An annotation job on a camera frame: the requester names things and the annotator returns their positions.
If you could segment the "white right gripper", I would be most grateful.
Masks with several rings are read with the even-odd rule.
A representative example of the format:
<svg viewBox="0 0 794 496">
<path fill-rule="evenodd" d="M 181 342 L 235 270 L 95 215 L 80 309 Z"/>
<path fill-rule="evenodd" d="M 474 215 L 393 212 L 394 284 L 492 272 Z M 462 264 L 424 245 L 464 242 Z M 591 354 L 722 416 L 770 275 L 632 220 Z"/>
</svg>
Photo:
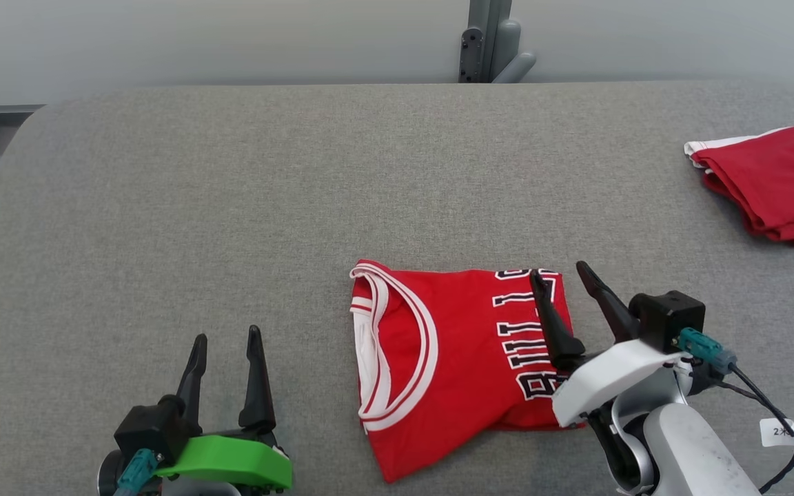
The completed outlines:
<svg viewBox="0 0 794 496">
<path fill-rule="evenodd" d="M 686 351 L 664 353 L 636 340 L 640 321 L 627 305 L 586 261 L 577 261 L 576 270 L 618 344 L 586 357 L 585 346 L 567 331 L 556 311 L 542 274 L 531 272 L 529 282 L 549 361 L 565 377 L 552 396 L 560 427 L 580 423 L 608 403 L 614 405 L 616 418 L 652 412 L 670 403 L 686 404 L 688 396 L 722 380 L 724 374 L 702 358 Z"/>
</svg>

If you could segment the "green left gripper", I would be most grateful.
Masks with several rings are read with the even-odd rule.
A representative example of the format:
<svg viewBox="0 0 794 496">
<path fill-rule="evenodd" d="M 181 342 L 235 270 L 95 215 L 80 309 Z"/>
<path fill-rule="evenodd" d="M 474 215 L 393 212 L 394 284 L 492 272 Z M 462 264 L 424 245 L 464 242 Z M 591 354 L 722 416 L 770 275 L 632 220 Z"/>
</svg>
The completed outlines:
<svg viewBox="0 0 794 496">
<path fill-rule="evenodd" d="M 207 370 L 207 336 L 197 335 L 176 395 L 193 435 L 199 424 L 201 379 Z M 261 329 L 248 330 L 245 405 L 238 424 L 245 431 L 189 437 L 174 453 L 145 444 L 114 450 L 97 473 L 99 495 L 283 495 L 294 486 L 294 466 L 272 431 L 276 415 Z M 247 433 L 267 433 L 261 437 Z"/>
</svg>

